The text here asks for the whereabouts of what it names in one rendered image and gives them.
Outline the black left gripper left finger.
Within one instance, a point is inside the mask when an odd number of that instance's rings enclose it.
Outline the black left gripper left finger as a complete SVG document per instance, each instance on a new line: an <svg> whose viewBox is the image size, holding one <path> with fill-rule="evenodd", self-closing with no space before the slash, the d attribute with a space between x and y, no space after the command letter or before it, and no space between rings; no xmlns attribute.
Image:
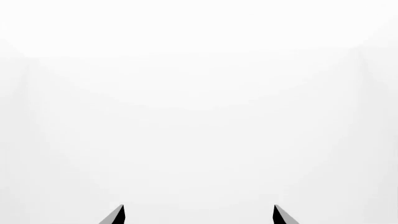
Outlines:
<svg viewBox="0 0 398 224"><path fill-rule="evenodd" d="M124 224L126 219L124 205L115 208L106 218L99 224Z"/></svg>

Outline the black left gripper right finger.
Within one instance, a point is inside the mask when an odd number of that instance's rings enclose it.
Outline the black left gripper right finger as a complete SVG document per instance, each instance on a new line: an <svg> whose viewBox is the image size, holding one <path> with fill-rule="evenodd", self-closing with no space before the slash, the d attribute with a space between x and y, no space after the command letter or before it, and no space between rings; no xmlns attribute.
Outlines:
<svg viewBox="0 0 398 224"><path fill-rule="evenodd" d="M279 205L274 205L272 219L274 224L299 224L299 222L297 222Z"/></svg>

